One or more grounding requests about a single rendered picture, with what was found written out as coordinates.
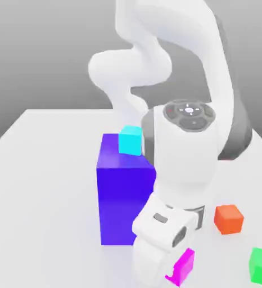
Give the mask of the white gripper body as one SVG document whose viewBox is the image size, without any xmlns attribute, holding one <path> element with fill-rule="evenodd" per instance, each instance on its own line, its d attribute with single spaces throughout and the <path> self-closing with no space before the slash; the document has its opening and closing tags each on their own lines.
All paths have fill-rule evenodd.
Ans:
<svg viewBox="0 0 262 288">
<path fill-rule="evenodd" d="M 133 244 L 133 271 L 145 287 L 159 288 L 180 257 L 181 249 L 168 252 L 137 237 Z"/>
</svg>

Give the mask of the small magenta cube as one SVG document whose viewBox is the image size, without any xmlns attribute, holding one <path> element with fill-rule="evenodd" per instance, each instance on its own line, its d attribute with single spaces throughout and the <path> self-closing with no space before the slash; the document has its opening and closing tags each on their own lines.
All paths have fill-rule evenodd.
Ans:
<svg viewBox="0 0 262 288">
<path fill-rule="evenodd" d="M 175 263 L 172 275 L 165 278 L 179 287 L 193 270 L 194 258 L 195 251 L 188 248 Z"/>
</svg>

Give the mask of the small cyan cube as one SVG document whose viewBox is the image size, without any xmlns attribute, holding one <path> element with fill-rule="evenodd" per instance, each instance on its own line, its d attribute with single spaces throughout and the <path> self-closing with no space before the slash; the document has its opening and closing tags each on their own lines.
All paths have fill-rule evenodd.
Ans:
<svg viewBox="0 0 262 288">
<path fill-rule="evenodd" d="M 120 154 L 142 155 L 142 128 L 126 125 L 119 133 L 118 146 Z"/>
</svg>

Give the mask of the small orange cube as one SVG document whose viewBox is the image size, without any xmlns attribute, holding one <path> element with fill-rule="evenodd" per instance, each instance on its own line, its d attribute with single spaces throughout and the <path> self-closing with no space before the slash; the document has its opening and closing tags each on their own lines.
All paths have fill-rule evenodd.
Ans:
<svg viewBox="0 0 262 288">
<path fill-rule="evenodd" d="M 222 235 L 239 233 L 244 216 L 235 205 L 221 205 L 215 208 L 214 224 Z"/>
</svg>

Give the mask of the large blue box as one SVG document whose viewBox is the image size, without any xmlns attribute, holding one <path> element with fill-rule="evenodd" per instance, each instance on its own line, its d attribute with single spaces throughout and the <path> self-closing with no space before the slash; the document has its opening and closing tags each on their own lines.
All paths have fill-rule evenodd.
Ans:
<svg viewBox="0 0 262 288">
<path fill-rule="evenodd" d="M 103 246 L 132 245 L 132 224 L 144 207 L 156 178 L 143 156 L 118 152 L 117 134 L 104 134 L 98 154 L 97 193 Z"/>
</svg>

